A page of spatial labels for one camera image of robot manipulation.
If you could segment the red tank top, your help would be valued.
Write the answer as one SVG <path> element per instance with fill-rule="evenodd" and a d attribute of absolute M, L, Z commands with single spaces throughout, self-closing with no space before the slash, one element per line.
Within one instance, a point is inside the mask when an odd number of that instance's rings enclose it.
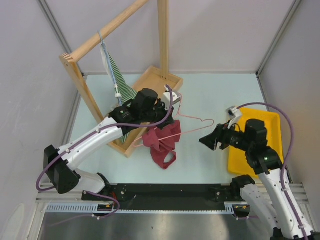
<path fill-rule="evenodd" d="M 152 160 L 161 169 L 166 170 L 176 161 L 176 143 L 180 141 L 181 133 L 181 123 L 176 120 L 163 129 L 150 128 L 142 136 L 143 145 L 150 148 Z"/>

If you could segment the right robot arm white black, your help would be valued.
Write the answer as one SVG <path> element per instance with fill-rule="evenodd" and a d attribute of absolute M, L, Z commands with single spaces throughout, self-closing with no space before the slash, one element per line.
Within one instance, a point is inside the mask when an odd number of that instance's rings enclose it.
<path fill-rule="evenodd" d="M 267 227 L 272 240 L 318 240 L 316 232 L 305 219 L 290 188 L 284 166 L 278 153 L 268 146 L 265 123 L 258 119 L 246 121 L 244 131 L 236 131 L 227 123 L 218 124 L 215 130 L 199 142 L 215 151 L 232 146 L 245 153 L 249 166 L 266 189 L 266 200 L 249 175 L 232 179 L 230 194 L 248 203 Z"/>

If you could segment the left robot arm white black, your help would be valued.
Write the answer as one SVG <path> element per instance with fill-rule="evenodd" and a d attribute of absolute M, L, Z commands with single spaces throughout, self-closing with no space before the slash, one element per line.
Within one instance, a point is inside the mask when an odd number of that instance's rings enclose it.
<path fill-rule="evenodd" d="M 79 139 L 55 148 L 44 150 L 43 173 L 47 175 L 52 188 L 59 194 L 72 190 L 92 192 L 98 199 L 110 196 L 111 188 L 101 173 L 89 173 L 79 166 L 89 155 L 131 131 L 144 127 L 163 129 L 172 124 L 174 104 L 180 96 L 168 85 L 162 97 L 149 88 L 140 90 L 134 99 L 116 107 L 96 127 Z"/>

